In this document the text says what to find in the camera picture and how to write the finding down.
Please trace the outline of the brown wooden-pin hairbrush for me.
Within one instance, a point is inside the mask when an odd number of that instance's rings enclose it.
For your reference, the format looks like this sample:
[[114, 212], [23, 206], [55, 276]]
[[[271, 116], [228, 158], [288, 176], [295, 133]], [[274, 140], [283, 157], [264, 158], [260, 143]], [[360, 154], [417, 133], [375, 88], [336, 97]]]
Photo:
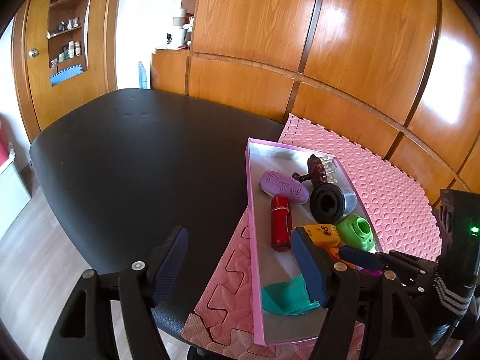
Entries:
[[308, 174], [300, 175], [294, 172], [291, 176], [300, 183], [310, 181], [314, 187], [328, 182], [327, 170], [319, 157], [312, 154], [307, 160]]

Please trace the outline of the red cylinder case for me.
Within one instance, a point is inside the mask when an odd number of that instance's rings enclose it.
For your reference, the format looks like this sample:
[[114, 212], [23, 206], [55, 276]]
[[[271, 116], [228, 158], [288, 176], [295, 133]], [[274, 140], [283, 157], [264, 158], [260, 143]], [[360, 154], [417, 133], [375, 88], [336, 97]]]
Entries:
[[271, 247], [277, 252], [290, 249], [292, 218], [290, 201], [286, 197], [275, 196], [271, 201]]

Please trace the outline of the red bag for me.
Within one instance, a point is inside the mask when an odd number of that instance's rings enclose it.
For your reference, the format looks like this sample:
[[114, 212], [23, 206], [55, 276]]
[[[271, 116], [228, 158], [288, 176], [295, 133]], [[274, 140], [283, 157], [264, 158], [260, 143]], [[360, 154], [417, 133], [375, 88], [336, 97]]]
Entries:
[[5, 164], [5, 162], [10, 157], [9, 143], [7, 137], [2, 129], [2, 122], [0, 122], [0, 165]]

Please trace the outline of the purple oval soap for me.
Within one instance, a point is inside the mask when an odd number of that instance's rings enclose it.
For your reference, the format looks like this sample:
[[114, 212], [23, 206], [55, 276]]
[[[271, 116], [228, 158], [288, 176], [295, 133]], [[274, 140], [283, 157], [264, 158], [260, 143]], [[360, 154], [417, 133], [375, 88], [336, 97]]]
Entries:
[[280, 172], [264, 172], [259, 179], [260, 188], [269, 196], [282, 196], [295, 204], [304, 204], [309, 200], [308, 189], [291, 176]]

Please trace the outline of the teal plastic holder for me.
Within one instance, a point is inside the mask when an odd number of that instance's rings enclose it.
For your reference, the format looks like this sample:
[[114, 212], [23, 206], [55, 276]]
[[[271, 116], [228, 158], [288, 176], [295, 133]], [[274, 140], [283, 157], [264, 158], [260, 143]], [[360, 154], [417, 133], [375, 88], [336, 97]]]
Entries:
[[298, 316], [321, 307], [310, 297], [302, 275], [263, 287], [261, 296], [263, 309], [276, 315]]

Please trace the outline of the pink foam mat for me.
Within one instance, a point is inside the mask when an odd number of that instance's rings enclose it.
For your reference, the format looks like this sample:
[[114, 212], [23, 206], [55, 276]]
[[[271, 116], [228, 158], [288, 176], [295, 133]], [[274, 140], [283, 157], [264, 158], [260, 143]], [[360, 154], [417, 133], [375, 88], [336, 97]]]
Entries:
[[435, 260], [439, 229], [422, 187], [345, 137], [290, 116], [278, 142], [250, 139], [248, 206], [182, 337], [232, 359], [306, 359], [326, 317], [308, 294], [288, 232]]

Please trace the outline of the green plug-in device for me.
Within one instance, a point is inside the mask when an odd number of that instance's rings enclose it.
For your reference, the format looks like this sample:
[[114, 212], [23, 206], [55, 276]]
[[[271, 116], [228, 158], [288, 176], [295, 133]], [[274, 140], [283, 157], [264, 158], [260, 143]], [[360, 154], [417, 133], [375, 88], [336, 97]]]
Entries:
[[363, 251], [375, 247], [374, 233], [369, 222], [358, 214], [348, 214], [336, 224], [336, 228], [345, 245]]

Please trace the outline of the yellow plastic gadget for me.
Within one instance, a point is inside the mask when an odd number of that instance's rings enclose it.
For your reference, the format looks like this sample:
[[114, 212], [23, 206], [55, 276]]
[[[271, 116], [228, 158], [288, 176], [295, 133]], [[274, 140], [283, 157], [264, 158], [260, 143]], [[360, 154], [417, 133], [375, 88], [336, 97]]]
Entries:
[[341, 238], [338, 235], [337, 228], [332, 224], [309, 224], [304, 225], [303, 229], [308, 234], [313, 244], [320, 248], [337, 247]]

